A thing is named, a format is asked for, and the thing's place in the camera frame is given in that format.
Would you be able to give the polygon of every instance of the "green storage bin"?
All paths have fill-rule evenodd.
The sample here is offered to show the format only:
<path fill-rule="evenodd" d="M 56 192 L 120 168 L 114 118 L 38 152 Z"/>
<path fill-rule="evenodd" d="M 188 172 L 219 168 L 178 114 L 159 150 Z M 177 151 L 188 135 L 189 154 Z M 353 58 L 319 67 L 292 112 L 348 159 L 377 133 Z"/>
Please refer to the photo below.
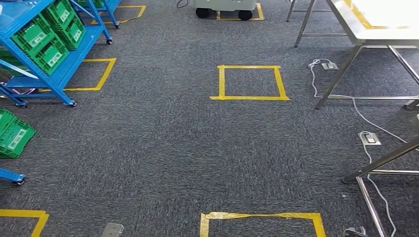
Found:
<path fill-rule="evenodd" d="M 16 116 L 12 112 L 0 108 L 0 137 L 15 119 Z"/>
<path fill-rule="evenodd" d="M 72 19 L 76 16 L 76 12 L 71 7 L 68 0 L 56 0 L 51 3 L 42 15 L 49 22 L 56 32 L 64 32 Z"/>
<path fill-rule="evenodd" d="M 19 118 L 15 118 L 0 136 L 0 158 L 18 158 L 35 129 Z"/>
<path fill-rule="evenodd" d="M 87 6 L 87 0 L 76 0 L 80 6 L 86 7 Z M 103 7 L 105 4 L 103 4 L 102 0 L 93 0 L 93 4 L 96 7 Z"/>
<path fill-rule="evenodd" d="M 12 40 L 29 57 L 33 57 L 47 43 L 54 38 L 56 34 L 52 31 L 50 25 L 42 15 L 37 15 L 22 29 L 12 36 Z"/>
<path fill-rule="evenodd" d="M 0 45 L 0 59 L 3 58 L 15 58 L 11 52 L 9 52 L 6 47 Z"/>
<path fill-rule="evenodd" d="M 68 50 L 76 50 L 84 34 L 83 23 L 77 16 L 72 19 L 66 31 L 57 32 L 57 35 L 63 40 Z"/>
<path fill-rule="evenodd" d="M 49 76 L 68 53 L 64 43 L 55 37 L 32 60 Z"/>

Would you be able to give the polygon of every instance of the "yellow tape square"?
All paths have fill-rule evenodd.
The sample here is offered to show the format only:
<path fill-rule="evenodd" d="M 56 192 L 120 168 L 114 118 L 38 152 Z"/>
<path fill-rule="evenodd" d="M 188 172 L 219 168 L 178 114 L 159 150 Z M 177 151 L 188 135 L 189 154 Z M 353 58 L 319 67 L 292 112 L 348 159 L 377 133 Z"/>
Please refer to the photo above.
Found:
<path fill-rule="evenodd" d="M 145 6 L 145 5 L 117 6 L 117 8 L 140 8 L 140 10 L 138 11 L 138 14 L 137 14 L 136 17 L 133 17 L 133 18 L 130 18 L 130 19 L 127 19 L 127 20 L 124 20 L 124 21 L 118 21 L 118 23 L 125 23 L 125 22 L 127 22 L 127 21 L 129 21 L 131 19 L 140 18 L 143 15 L 146 7 L 147 6 Z M 96 24 L 96 21 L 95 20 L 92 20 L 91 24 Z M 113 24 L 113 22 L 112 21 L 104 21 L 103 24 Z"/>
<path fill-rule="evenodd" d="M 251 18 L 249 21 L 262 21 L 265 19 L 263 16 L 262 7 L 260 6 L 260 3 L 256 3 L 256 10 L 258 17 L 257 18 Z M 239 18 L 221 18 L 220 11 L 217 11 L 217 21 L 241 21 Z"/>
<path fill-rule="evenodd" d="M 282 83 L 280 66 L 244 66 L 244 65 L 220 65 L 218 66 L 218 96 L 210 96 L 212 100 L 290 100 L 285 94 Z M 278 87 L 279 96 L 226 96 L 225 95 L 225 69 L 272 69 Z"/>
<path fill-rule="evenodd" d="M 276 214 L 244 214 L 231 212 L 210 212 L 208 214 L 201 213 L 201 225 L 199 229 L 199 237 L 209 237 L 210 234 L 210 220 L 226 220 L 246 218 L 252 216 L 260 217 L 282 217 L 287 219 L 308 219 L 312 220 L 314 231 L 317 237 L 326 237 L 326 232 L 323 227 L 322 217 L 317 212 L 284 212 Z"/>
<path fill-rule="evenodd" d="M 0 209 L 0 217 L 33 217 L 38 218 L 38 221 L 32 231 L 31 237 L 39 237 L 42 229 L 48 220 L 49 215 L 45 211 L 38 210 L 13 210 L 13 209 Z"/>
<path fill-rule="evenodd" d="M 105 72 L 103 73 L 102 77 L 100 78 L 99 82 L 95 87 L 70 87 L 70 88 L 64 88 L 63 91 L 98 91 L 102 89 L 103 84 L 105 83 L 106 79 L 108 79 L 108 76 L 114 67 L 114 64 L 116 62 L 117 58 L 95 58 L 95 59 L 84 59 L 83 62 L 108 62 L 108 66 L 105 69 Z M 50 89 L 40 89 L 39 92 L 48 92 L 51 91 Z"/>

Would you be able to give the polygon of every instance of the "metal bar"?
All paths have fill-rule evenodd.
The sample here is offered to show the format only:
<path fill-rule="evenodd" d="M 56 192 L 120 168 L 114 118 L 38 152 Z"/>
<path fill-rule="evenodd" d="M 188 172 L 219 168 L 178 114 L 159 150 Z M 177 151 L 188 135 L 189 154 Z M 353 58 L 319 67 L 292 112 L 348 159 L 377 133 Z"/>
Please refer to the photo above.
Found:
<path fill-rule="evenodd" d="M 357 100 L 419 100 L 418 96 L 352 96 Z M 351 100 L 352 98 L 330 95 L 328 99 Z"/>
<path fill-rule="evenodd" d="M 293 12 L 307 12 L 307 9 L 294 9 Z M 313 9 L 312 12 L 332 12 L 330 9 Z"/>
<path fill-rule="evenodd" d="M 297 1 L 292 1 L 291 2 L 291 6 L 290 6 L 290 10 L 288 11 L 288 15 L 287 15 L 287 20 L 286 20 L 286 22 L 289 22 L 290 21 L 290 19 L 291 19 L 291 14 L 292 14 L 292 12 L 293 12 L 293 10 L 294 10 L 294 6 L 295 6 L 295 3 L 296 3 Z"/>
<path fill-rule="evenodd" d="M 399 60 L 399 62 L 403 65 L 407 72 L 413 77 L 413 79 L 415 79 L 416 83 L 419 84 L 419 75 L 413 70 L 413 68 L 408 64 L 408 62 L 400 55 L 399 52 L 397 52 L 397 50 L 393 46 L 388 45 L 387 47 L 394 54 L 397 60 Z"/>
<path fill-rule="evenodd" d="M 310 5 L 308 6 L 307 13 L 305 14 L 304 21 L 302 22 L 301 29 L 300 29 L 300 32 L 298 33 L 297 40 L 295 41 L 294 48 L 297 48 L 298 45 L 300 44 L 302 35 L 304 34 L 305 27 L 307 26 L 307 23 L 308 23 L 308 19 L 310 19 L 310 14 L 313 10 L 314 3 L 316 3 L 316 0 L 311 0 Z"/>
<path fill-rule="evenodd" d="M 399 175 L 419 175 L 419 171 L 414 170 L 390 170 L 390 169 L 375 169 L 369 174 L 399 174 Z"/>
<path fill-rule="evenodd" d="M 402 155 L 416 149 L 417 147 L 419 147 L 419 137 L 416 137 L 415 139 L 413 139 L 412 141 L 404 144 L 403 146 L 393 150 L 392 152 L 382 156 L 380 159 L 375 160 L 374 162 L 372 162 L 371 164 L 364 166 L 362 169 L 353 172 L 350 175 L 347 175 L 343 178 L 343 181 L 348 183 L 350 181 L 352 181 L 353 179 L 355 179 L 355 177 L 358 176 L 362 176 L 364 174 L 367 174 L 377 168 L 380 168 L 381 166 L 389 163 L 390 161 L 393 161 L 399 157 L 401 157 Z"/>
<path fill-rule="evenodd" d="M 320 34 L 320 33 L 306 33 L 302 34 L 304 37 L 313 37 L 313 36 L 348 36 L 348 34 L 345 33 L 330 33 L 330 34 Z"/>
<path fill-rule="evenodd" d="M 378 230 L 378 234 L 380 237 L 386 237 L 384 227 L 382 226 L 381 220 L 378 216 L 377 210 L 374 207 L 373 201 L 368 194 L 367 187 L 365 187 L 364 180 L 362 177 L 356 177 L 356 181 L 358 182 L 359 188 L 361 189 L 362 195 L 364 196 L 365 202 L 367 203 L 368 209 L 370 210 L 371 217 L 373 218 L 374 224 Z"/>
<path fill-rule="evenodd" d="M 419 100 L 409 101 L 405 105 L 405 108 L 408 108 L 410 110 L 413 110 L 413 109 L 416 109 L 417 105 L 419 105 Z"/>
<path fill-rule="evenodd" d="M 316 109 L 319 109 L 325 105 L 326 100 L 328 99 L 329 95 L 333 92 L 339 81 L 342 79 L 343 75 L 348 70 L 349 66 L 352 64 L 352 61 L 355 59 L 356 55 L 361 51 L 362 45 L 356 45 L 351 54 L 349 55 L 348 59 L 346 60 L 345 64 L 339 69 L 335 79 L 329 84 L 325 94 L 320 99 L 320 101 L 316 105 Z"/>

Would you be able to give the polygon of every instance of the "floor power outlet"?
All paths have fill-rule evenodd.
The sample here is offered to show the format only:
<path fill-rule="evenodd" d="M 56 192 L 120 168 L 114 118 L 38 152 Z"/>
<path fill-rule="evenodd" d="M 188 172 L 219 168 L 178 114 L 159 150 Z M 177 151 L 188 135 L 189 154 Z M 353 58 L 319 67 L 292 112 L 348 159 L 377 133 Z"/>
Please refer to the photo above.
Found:
<path fill-rule="evenodd" d="M 336 63 L 322 63 L 325 70 L 339 70 Z"/>
<path fill-rule="evenodd" d="M 381 142 L 377 138 L 375 133 L 358 133 L 359 138 L 361 138 L 362 144 L 364 145 L 381 145 Z"/>

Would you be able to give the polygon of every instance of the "blue metal shelf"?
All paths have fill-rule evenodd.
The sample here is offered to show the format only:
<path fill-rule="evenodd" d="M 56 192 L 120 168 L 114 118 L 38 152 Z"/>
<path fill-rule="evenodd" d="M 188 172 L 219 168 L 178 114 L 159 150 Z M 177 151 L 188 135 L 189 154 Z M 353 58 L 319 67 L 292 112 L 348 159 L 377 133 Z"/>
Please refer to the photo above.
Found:
<path fill-rule="evenodd" d="M 112 23 L 114 24 L 114 26 L 119 26 L 119 23 L 117 22 L 114 12 L 117 9 L 119 3 L 121 2 L 121 0 L 102 0 L 104 2 L 104 6 L 103 7 L 97 7 L 97 11 L 105 11 L 108 12 L 107 16 L 102 16 L 102 17 L 109 17 L 112 20 Z"/>
<path fill-rule="evenodd" d="M 10 51 L 21 63 L 23 63 L 29 70 L 30 73 L 17 69 L 13 65 L 10 65 L 3 60 L 0 60 L 0 64 L 7 66 L 14 70 L 20 70 L 25 76 L 12 77 L 8 83 L 0 83 L 0 93 L 6 95 L 12 99 L 18 106 L 26 106 L 26 101 L 23 97 L 58 97 L 65 105 L 75 106 L 76 102 L 71 100 L 64 92 L 63 88 L 66 86 L 70 78 L 73 76 L 76 69 L 82 63 L 83 59 L 87 56 L 90 49 L 95 44 L 101 33 L 105 35 L 107 42 L 112 42 L 108 30 L 103 24 L 100 15 L 93 5 L 92 0 L 87 0 L 89 5 L 89 11 L 82 8 L 74 0 L 70 0 L 74 7 L 78 10 L 84 11 L 88 16 L 92 17 L 97 25 L 84 26 L 86 33 L 81 39 L 80 45 L 74 51 L 70 51 L 69 55 L 60 63 L 55 71 L 47 76 L 42 70 L 15 44 L 11 39 L 11 36 L 21 29 L 26 23 L 28 23 L 33 17 L 40 14 L 47 6 L 49 6 L 54 0 L 38 0 L 38 1 L 0 1 L 0 5 L 3 7 L 0 15 L 0 45 L 4 45 L 8 51 Z M 109 6 L 116 8 L 120 0 L 111 0 L 108 4 L 105 3 L 107 9 Z M 26 87 L 26 88 L 48 88 L 51 93 L 40 93 L 40 94 L 16 94 L 12 88 L 15 87 Z"/>
<path fill-rule="evenodd" d="M 0 37 L 12 36 L 53 1 L 0 1 Z"/>
<path fill-rule="evenodd" d="M 82 63 L 83 59 L 93 47 L 96 39 L 103 31 L 103 26 L 86 26 L 86 33 L 80 42 L 77 50 L 70 51 L 70 54 L 57 67 L 57 69 L 49 76 L 49 79 L 58 89 L 62 90 L 76 69 Z M 48 88 L 45 82 L 31 77 L 12 77 L 6 84 L 7 87 L 29 87 L 29 88 Z"/>

